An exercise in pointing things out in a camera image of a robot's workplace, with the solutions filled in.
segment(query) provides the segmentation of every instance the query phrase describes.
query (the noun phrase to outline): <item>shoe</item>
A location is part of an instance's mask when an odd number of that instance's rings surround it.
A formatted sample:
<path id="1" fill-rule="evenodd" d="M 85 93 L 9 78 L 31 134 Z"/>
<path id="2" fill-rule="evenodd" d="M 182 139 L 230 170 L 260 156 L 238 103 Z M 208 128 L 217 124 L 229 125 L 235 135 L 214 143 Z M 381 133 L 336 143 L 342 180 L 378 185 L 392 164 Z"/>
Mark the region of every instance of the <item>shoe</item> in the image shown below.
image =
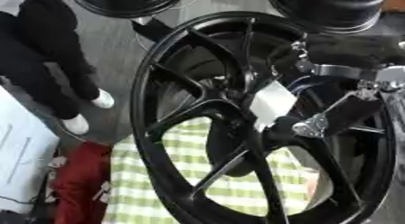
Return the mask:
<path id="1" fill-rule="evenodd" d="M 89 122 L 82 114 L 78 114 L 73 119 L 63 119 L 62 123 L 74 135 L 85 135 L 89 132 Z"/>
<path id="2" fill-rule="evenodd" d="M 99 90 L 99 97 L 91 100 L 91 102 L 100 108 L 105 108 L 105 109 L 109 109 L 114 107 L 115 101 L 113 99 L 113 97 L 105 90 L 100 89 Z"/>

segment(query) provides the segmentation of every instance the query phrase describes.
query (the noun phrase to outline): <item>red cloth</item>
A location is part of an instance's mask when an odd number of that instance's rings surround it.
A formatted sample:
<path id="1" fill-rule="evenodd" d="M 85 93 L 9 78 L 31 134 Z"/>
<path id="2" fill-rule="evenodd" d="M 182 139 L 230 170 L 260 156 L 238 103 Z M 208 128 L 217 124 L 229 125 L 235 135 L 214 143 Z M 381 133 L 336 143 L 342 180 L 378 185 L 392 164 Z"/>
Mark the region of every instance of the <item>red cloth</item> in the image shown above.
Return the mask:
<path id="1" fill-rule="evenodd" d="M 53 189 L 60 198 L 55 224 L 99 224 L 107 204 L 93 197 L 109 182 L 111 148 L 84 143 L 57 172 Z"/>

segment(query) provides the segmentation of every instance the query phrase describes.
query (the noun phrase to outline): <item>floor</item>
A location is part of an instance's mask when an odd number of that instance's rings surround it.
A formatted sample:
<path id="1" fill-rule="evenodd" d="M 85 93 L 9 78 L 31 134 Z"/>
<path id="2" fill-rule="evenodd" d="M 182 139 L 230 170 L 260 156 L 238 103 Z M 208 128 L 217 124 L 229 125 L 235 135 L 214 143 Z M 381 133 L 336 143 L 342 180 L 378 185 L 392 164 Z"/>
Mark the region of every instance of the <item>floor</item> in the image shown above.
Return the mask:
<path id="1" fill-rule="evenodd" d="M 129 21 L 100 17 L 78 7 L 72 0 L 66 1 L 80 19 L 79 34 L 83 49 L 89 62 L 99 70 L 97 82 L 117 100 L 117 105 L 110 110 L 99 110 L 89 104 L 80 103 L 82 113 L 91 126 L 91 131 L 83 138 L 111 145 L 131 134 L 128 94 L 137 66 L 153 43 L 142 37 L 137 39 Z M 160 14 L 159 18 L 171 26 L 176 26 L 203 14 L 233 10 L 277 14 L 268 0 L 183 0 L 177 7 Z M 398 15 L 380 21 L 367 33 L 404 34 L 405 28 L 400 26 Z M 33 106 L 29 98 L 21 93 L 17 93 L 17 96 L 55 132 L 63 136 L 62 146 L 65 151 L 70 151 L 77 145 L 78 140 L 63 133 L 56 121 L 49 117 L 49 111 L 43 107 Z M 395 180 L 390 195 L 381 209 L 371 218 L 371 223 L 402 223 L 405 218 L 403 207 L 405 207 L 405 187 L 399 180 Z"/>

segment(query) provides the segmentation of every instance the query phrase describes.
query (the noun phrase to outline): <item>green checkered cloth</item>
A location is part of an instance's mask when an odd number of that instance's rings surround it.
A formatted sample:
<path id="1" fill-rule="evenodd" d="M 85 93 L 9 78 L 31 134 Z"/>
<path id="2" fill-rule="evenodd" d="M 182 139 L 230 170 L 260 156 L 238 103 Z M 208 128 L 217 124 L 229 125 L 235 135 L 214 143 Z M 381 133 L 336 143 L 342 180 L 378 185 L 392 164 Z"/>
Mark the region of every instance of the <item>green checkered cloth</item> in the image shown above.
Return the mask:
<path id="1" fill-rule="evenodd" d="M 198 117 L 165 133 L 165 149 L 174 165 L 192 185 L 212 168 L 205 145 L 212 121 Z M 284 207 L 288 214 L 303 211 L 310 202 L 307 169 L 282 148 L 268 157 Z M 111 158 L 112 191 L 103 224 L 178 223 L 157 198 L 139 156 L 133 136 L 114 147 Z M 268 213 L 267 201 L 256 174 L 223 176 L 207 191 L 207 197 L 230 209 L 257 216 Z"/>

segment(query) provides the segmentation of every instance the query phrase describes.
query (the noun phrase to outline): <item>black pants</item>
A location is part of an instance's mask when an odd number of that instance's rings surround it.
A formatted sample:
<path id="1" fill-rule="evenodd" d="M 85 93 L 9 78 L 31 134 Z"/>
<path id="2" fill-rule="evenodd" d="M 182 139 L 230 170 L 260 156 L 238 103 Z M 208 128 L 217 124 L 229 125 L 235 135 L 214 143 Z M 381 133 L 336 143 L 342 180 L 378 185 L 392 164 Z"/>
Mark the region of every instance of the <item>black pants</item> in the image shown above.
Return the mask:
<path id="1" fill-rule="evenodd" d="M 18 17 L 0 12 L 0 75 L 61 119 L 74 118 L 79 110 L 62 94 L 44 62 L 57 62 L 81 98 L 99 96 L 76 27 L 75 14 L 62 0 L 26 0 Z"/>

